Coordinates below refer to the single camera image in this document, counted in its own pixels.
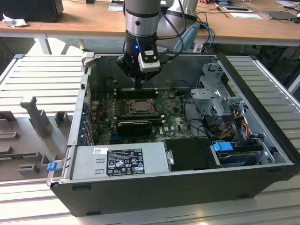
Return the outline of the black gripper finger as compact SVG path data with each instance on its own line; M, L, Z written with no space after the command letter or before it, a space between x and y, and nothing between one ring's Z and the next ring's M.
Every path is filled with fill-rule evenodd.
M141 72L140 89L143 87L143 84L145 81L149 81L150 79L152 79L153 77L158 75L161 72L161 70L162 70L162 66L160 66L159 68L157 68L157 70L152 71L152 72L144 72L144 71L140 70L140 72Z
M117 60L117 65L124 72L127 77L134 81L134 89L139 90L142 88L141 71L137 60L130 55L121 55Z

